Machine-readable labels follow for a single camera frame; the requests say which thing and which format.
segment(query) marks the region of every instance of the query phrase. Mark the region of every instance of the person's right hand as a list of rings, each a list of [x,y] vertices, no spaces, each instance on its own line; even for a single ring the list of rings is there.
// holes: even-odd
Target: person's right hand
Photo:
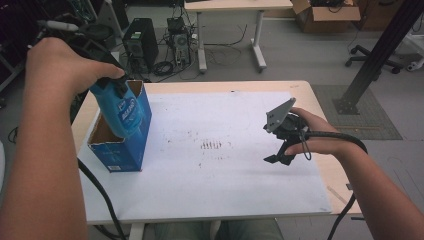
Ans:
[[[69,103],[102,77],[119,78],[124,70],[113,64],[83,58],[63,40],[43,38],[28,51],[26,62],[26,96],[48,100],[66,96]]]
[[[327,121],[302,108],[293,107],[290,112],[303,118],[311,131],[338,132],[337,129],[331,126],[331,124],[329,124]],[[349,142],[341,139],[319,137],[311,137],[308,139],[308,141],[306,141],[306,143],[308,144],[309,151],[311,152],[332,155],[342,150],[344,145],[350,144]],[[299,153],[303,153],[303,147],[301,143],[287,148],[285,155],[295,155]]]

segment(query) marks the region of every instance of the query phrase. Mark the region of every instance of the metal bracket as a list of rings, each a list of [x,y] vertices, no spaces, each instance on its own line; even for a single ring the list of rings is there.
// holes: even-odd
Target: metal bracket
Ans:
[[[266,131],[268,133],[273,132],[283,123],[295,102],[296,98],[290,98],[287,102],[266,113]]]

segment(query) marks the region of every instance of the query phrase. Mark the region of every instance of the cardboard box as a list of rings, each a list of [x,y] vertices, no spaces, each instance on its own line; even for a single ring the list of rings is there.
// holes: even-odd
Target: cardboard box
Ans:
[[[359,21],[359,8],[352,0],[343,7],[312,7],[308,0],[292,0],[296,22],[306,33],[344,32],[351,21]]]
[[[369,1],[356,0],[361,13],[359,22],[353,24],[359,30],[384,31],[389,25],[393,16],[399,10],[403,0],[390,1]]]
[[[119,138],[112,133],[102,114],[94,125],[88,139],[88,146],[110,172],[140,171],[149,133],[152,111],[142,81],[128,81],[144,116],[139,132],[128,138]]]

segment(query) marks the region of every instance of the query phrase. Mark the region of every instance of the cardboard box on floor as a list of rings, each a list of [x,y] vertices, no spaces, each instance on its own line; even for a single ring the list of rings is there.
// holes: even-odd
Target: cardboard box on floor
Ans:
[[[102,114],[94,125],[88,146],[110,172],[140,171],[149,133],[152,111],[142,81],[128,81],[143,111],[140,132],[128,138],[115,136]]]
[[[351,21],[361,19],[359,8],[353,0],[343,7],[312,7],[308,0],[292,0],[296,22],[305,33],[344,32]]]

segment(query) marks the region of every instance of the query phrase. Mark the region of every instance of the blue cardboard box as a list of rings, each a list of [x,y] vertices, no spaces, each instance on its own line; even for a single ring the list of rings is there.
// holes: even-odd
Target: blue cardboard box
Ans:
[[[141,171],[143,155],[149,133],[152,111],[142,81],[128,81],[143,110],[138,132],[128,138],[119,138],[112,133],[102,114],[94,125],[88,139],[89,148],[110,172]]]

